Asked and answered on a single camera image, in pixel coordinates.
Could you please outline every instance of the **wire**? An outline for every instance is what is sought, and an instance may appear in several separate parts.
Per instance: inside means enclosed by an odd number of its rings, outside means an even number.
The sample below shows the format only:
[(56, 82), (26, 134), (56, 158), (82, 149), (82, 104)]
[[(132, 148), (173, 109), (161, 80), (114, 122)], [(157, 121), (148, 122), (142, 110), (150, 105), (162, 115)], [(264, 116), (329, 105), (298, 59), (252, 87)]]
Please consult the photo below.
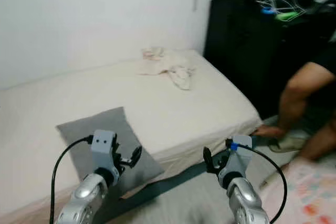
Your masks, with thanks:
[(56, 164), (54, 166), (53, 176), (51, 178), (51, 198), (50, 198), (50, 217), (49, 217), (49, 224), (54, 224), (54, 213), (55, 213), (55, 178), (56, 178), (56, 171), (59, 163), (61, 162), (61, 159), (66, 154), (68, 150), (70, 150), (72, 147), (74, 147), (76, 144), (79, 144), (81, 142), (88, 142), (89, 144), (92, 143), (93, 136), (90, 135), (88, 137), (84, 137), (80, 140), (77, 140), (70, 144), (58, 157)]
[(281, 170), (281, 168), (273, 161), (271, 160), (268, 156), (266, 156), (264, 153), (260, 152), (260, 151), (257, 151), (257, 150), (254, 150), (248, 146), (245, 146), (245, 145), (242, 145), (242, 144), (238, 144), (239, 147), (241, 148), (244, 148), (244, 149), (247, 149), (249, 151), (252, 151), (254, 153), (257, 153), (258, 155), (262, 156), (263, 158), (265, 158), (268, 162), (270, 162), (278, 171), (278, 173), (280, 174), (281, 178), (282, 178), (282, 182), (283, 182), (283, 200), (282, 200), (282, 203), (281, 203), (281, 206), (277, 212), (277, 214), (273, 217), (273, 219), (270, 221), (270, 223), (274, 223), (278, 218), (279, 216), (281, 215), (283, 209), (285, 208), (285, 204), (286, 204), (286, 200), (287, 200), (287, 182), (286, 182), (286, 178)]

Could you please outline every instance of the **white bed sheet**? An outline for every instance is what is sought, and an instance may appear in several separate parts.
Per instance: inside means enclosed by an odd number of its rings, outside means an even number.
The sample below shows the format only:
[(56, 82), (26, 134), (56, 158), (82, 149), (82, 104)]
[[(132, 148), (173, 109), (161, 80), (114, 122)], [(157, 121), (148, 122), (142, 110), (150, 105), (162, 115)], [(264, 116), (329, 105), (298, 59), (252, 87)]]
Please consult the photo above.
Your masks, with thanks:
[[(249, 134), (261, 120), (242, 93), (194, 51), (191, 91), (166, 74), (138, 75), (139, 61), (24, 84), (0, 91), (0, 216), (50, 193), (52, 168), (66, 147), (55, 126), (124, 106), (142, 145), (174, 176), (219, 152), (225, 138)], [(79, 182), (66, 156), (56, 190)]]

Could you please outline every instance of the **man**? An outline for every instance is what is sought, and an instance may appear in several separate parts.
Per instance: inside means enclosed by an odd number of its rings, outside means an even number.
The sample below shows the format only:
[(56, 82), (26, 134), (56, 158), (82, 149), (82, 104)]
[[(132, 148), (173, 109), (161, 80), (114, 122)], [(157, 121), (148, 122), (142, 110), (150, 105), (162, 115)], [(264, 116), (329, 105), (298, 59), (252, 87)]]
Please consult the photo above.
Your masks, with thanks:
[(316, 59), (305, 64), (287, 83), (281, 94), (277, 126), (262, 125), (254, 135), (282, 138), (303, 116), (307, 104), (323, 93), (322, 105), (330, 103), (333, 116), (307, 140), (298, 157), (311, 161), (336, 149), (336, 44), (331, 44)]

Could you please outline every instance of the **gray floor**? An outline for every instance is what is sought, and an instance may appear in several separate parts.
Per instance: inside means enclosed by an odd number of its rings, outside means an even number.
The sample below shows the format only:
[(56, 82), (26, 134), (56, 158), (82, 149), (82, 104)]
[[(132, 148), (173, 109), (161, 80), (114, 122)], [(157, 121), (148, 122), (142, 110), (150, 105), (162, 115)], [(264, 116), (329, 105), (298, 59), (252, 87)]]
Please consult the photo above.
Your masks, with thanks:
[[(294, 155), (294, 152), (276, 154), (266, 146), (257, 149), (278, 165), (286, 163)], [(274, 168), (267, 161), (254, 156), (248, 166), (247, 177), (258, 190), (259, 184), (272, 172)], [(233, 223), (233, 215), (225, 191), (215, 175), (203, 173), (109, 223), (219, 224)]]

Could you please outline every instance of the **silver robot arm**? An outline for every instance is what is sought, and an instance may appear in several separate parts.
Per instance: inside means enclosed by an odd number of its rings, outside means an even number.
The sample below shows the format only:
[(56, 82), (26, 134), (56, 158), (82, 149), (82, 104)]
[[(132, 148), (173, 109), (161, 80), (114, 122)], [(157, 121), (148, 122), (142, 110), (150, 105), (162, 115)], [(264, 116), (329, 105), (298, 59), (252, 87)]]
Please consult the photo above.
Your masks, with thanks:
[(117, 153), (117, 135), (96, 130), (91, 151), (97, 169), (89, 174), (72, 192), (70, 201), (59, 214), (57, 224), (90, 224), (102, 205), (109, 186), (115, 186), (127, 165), (133, 168), (140, 159), (142, 147), (137, 147), (130, 159)]
[[(234, 136), (234, 143), (252, 147), (250, 136)], [(246, 168), (252, 153), (243, 148), (233, 146), (214, 166), (211, 152), (204, 147), (203, 157), (208, 173), (218, 177), (220, 186), (226, 189), (230, 209), (238, 224), (269, 224), (267, 214), (261, 206), (261, 199), (246, 179)]]

